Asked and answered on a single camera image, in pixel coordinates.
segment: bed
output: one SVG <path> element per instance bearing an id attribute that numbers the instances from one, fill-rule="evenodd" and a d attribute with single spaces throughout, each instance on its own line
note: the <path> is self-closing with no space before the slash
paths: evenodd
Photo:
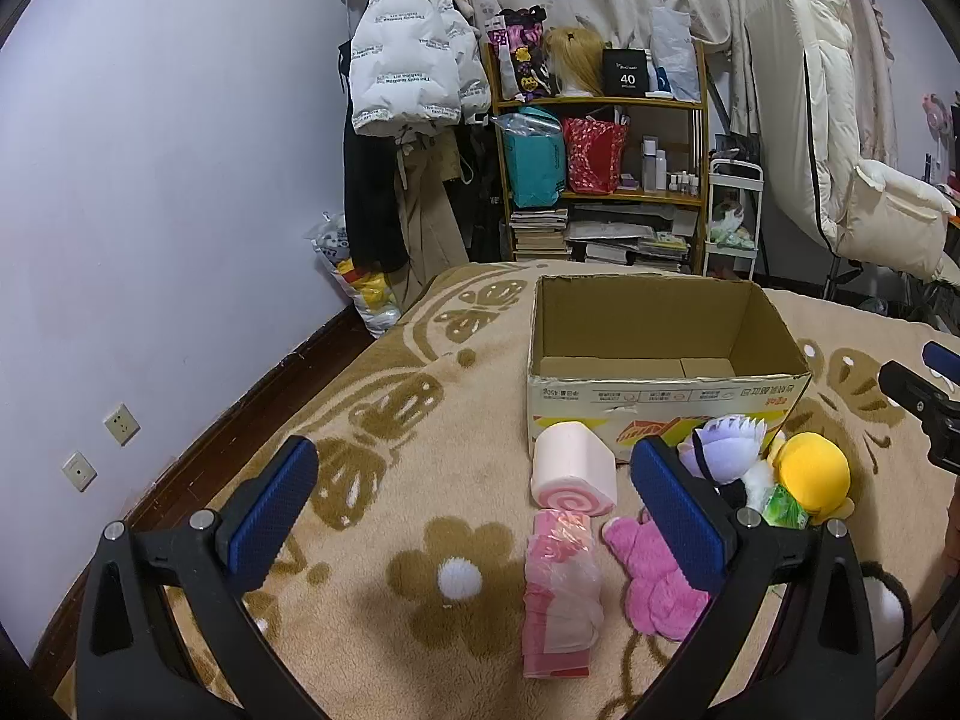
<path id="1" fill-rule="evenodd" d="M 543 274 L 616 271 L 560 262 L 446 272 L 213 502 L 256 474 L 291 433 L 316 443 L 313 496 L 266 584 L 245 601 L 331 717 L 619 718 L 674 652 L 632 630 L 621 608 L 627 579 L 601 546 L 606 619 L 592 675 L 539 682 L 520 669 L 523 550 L 535 511 L 524 405 L 533 286 Z M 858 557 L 879 560 L 923 614 L 942 581 L 952 477 L 928 464 L 918 423 L 880 394 L 877 372 L 896 359 L 950 391 L 920 351 L 933 338 L 958 351 L 960 343 L 925 325 L 769 295 L 814 374 L 787 427 L 823 433 L 846 452 Z M 626 469 L 618 476 L 615 514 L 636 517 L 641 504 Z M 462 605 L 445 605 L 436 586 L 438 565 L 453 556 L 468 557 L 483 577 L 480 594 Z M 184 597 L 173 590 L 171 599 L 200 675 L 229 697 Z M 746 682 L 778 605 L 770 589 L 721 698 Z"/>

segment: plush figurine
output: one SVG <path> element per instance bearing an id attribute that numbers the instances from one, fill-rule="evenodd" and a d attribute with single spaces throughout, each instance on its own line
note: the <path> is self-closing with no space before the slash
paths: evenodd
<path id="1" fill-rule="evenodd" d="M 816 433 L 800 433 L 790 440 L 778 434 L 767 461 L 813 525 L 853 514 L 853 501 L 847 498 L 850 464 L 835 443 Z"/>
<path id="2" fill-rule="evenodd" d="M 710 597 L 686 582 L 650 515 L 615 517 L 600 535 L 631 578 L 624 600 L 631 625 L 641 634 L 683 641 Z"/>
<path id="3" fill-rule="evenodd" d="M 760 458 L 760 447 L 767 434 L 766 422 L 745 415 L 722 416 L 709 420 L 696 431 L 714 482 L 721 488 L 737 481 L 743 483 L 746 499 L 740 498 L 739 503 L 731 504 L 762 512 L 776 485 L 773 469 Z M 697 464 L 692 434 L 680 443 L 677 453 L 691 474 L 704 478 Z"/>
<path id="4" fill-rule="evenodd" d="M 758 462 L 767 425 L 762 419 L 731 415 L 711 419 L 703 427 L 696 428 L 696 432 L 704 445 L 704 460 L 710 475 L 717 485 L 722 486 L 743 478 Z M 686 470 L 703 479 L 692 434 L 680 443 L 677 452 Z"/>

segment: teal bag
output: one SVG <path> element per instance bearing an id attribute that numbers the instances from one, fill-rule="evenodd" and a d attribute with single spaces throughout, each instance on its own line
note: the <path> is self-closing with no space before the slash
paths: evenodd
<path id="1" fill-rule="evenodd" d="M 525 105 L 520 113 L 540 119 L 560 120 L 541 108 Z M 556 205 L 566 187 L 566 148 L 563 135 L 514 135 L 503 133 L 507 173 L 517 208 Z"/>

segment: white puffer jacket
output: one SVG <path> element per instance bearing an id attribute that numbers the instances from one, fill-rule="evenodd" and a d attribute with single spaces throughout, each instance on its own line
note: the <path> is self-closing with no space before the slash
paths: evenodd
<path id="1" fill-rule="evenodd" d="M 370 0 L 350 57 L 358 135 L 435 135 L 490 107 L 476 36 L 453 0 Z"/>

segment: cable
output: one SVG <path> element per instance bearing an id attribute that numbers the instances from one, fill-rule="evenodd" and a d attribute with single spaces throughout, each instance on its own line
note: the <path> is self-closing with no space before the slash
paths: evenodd
<path id="1" fill-rule="evenodd" d="M 918 630 L 920 630 L 920 628 L 923 627 L 926 621 L 930 619 L 930 616 L 933 615 L 933 610 L 936 607 L 937 605 L 934 604 L 933 607 L 930 608 L 930 611 L 928 611 L 925 615 L 923 615 L 923 618 L 920 618 L 920 622 L 915 624 L 915 626 L 913 627 L 913 631 L 910 632 L 910 635 L 908 637 L 902 638 L 900 641 L 896 642 L 896 644 L 893 647 L 891 647 L 889 650 L 883 653 L 883 655 L 877 658 L 877 663 L 879 664 L 880 661 L 886 661 L 886 659 L 888 659 L 889 656 L 894 655 L 896 653 L 896 650 L 899 650 L 899 648 L 904 646 L 904 642 L 912 640 L 912 638 L 915 637 L 915 635 L 917 635 Z"/>

